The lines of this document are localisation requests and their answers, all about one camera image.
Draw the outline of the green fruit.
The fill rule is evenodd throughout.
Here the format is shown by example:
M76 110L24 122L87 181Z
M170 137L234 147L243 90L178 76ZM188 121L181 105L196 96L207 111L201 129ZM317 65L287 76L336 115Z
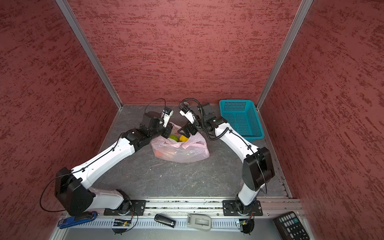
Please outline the green fruit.
M179 142L179 138L175 135L170 135L169 138L176 141L176 142Z

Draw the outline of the pink plastic bag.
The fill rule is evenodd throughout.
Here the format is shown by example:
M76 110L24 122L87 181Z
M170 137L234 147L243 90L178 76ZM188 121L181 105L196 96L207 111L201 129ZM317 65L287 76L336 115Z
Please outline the pink plastic bag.
M181 127L174 123L172 125L171 135L179 138L181 134L178 133L178 130ZM170 138L157 137L151 141L150 145L156 157L157 152L168 153L174 157L170 162L175 163L195 163L210 156L207 142L200 133L190 136L187 142L176 142Z

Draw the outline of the yellow fruit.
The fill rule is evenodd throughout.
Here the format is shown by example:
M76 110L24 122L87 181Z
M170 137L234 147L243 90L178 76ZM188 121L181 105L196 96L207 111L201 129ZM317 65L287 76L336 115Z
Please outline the yellow fruit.
M189 138L183 136L183 135L180 135L179 137L179 142L187 142L189 140Z

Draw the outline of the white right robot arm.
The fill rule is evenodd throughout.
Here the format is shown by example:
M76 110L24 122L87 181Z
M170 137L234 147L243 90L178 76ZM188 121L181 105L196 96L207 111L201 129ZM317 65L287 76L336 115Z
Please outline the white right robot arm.
M226 119L216 116L210 104L202 105L196 99L187 98L180 103L179 108L188 123L178 133L190 138L202 131L210 141L223 141L242 161L244 184L236 195L234 209L239 215L250 215L257 196L260 192L268 192L267 183L275 176L270 151L243 138Z

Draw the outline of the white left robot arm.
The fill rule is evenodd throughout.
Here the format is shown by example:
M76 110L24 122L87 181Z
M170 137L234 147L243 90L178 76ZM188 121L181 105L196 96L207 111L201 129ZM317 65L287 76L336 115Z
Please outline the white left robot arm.
M119 135L115 143L85 163L68 170L62 168L55 179L55 197L70 216L89 210L111 210L118 215L131 212L131 199L122 190L99 190L93 184L108 170L138 152L153 139L168 138L173 129L170 118L173 110L165 107L162 113L144 113L139 128Z

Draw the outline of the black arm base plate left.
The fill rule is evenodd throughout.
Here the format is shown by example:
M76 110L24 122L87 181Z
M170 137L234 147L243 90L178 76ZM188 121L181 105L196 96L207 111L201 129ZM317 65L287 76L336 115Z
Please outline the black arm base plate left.
M146 200L124 200L123 203L115 210L105 209L104 216L132 216L137 214L142 216L146 208Z

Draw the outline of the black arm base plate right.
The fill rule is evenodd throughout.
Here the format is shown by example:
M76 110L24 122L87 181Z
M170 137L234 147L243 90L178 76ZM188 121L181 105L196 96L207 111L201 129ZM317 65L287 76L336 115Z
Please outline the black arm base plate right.
M224 200L222 204L224 216L259 217L263 215L261 203L258 200L254 200L248 206L243 205L240 200Z

